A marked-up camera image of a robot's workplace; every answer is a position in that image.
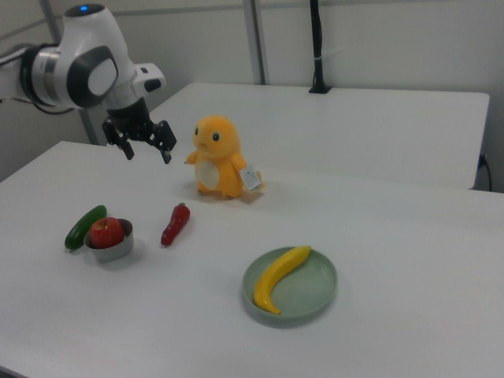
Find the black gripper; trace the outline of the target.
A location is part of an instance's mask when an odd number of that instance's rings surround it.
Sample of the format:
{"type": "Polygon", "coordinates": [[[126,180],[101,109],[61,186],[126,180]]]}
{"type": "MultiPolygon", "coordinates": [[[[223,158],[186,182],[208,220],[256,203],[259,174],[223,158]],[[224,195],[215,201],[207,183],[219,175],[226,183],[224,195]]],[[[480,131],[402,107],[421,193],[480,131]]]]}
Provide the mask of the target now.
{"type": "Polygon", "coordinates": [[[129,139],[147,141],[158,149],[162,160],[168,164],[177,139],[166,120],[154,123],[143,98],[122,109],[108,109],[102,123],[107,143],[117,146],[130,161],[135,156],[129,139]]]}

